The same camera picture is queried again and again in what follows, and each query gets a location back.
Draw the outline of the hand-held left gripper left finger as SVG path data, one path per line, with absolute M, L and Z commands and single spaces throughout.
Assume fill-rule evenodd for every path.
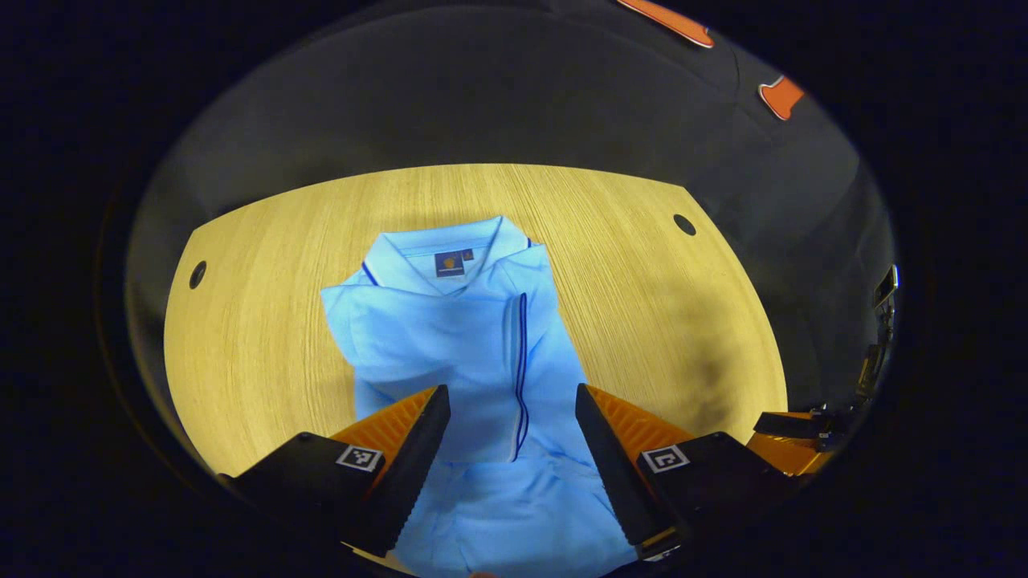
M 224 483 L 279 522 L 383 557 L 418 501 L 449 405 L 435 385 L 332 436 L 298 433 Z

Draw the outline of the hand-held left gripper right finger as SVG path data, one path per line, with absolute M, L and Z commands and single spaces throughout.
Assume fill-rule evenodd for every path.
M 642 562 L 711 552 L 792 494 L 790 476 L 727 433 L 690 435 L 587 384 L 577 387 L 575 416 Z

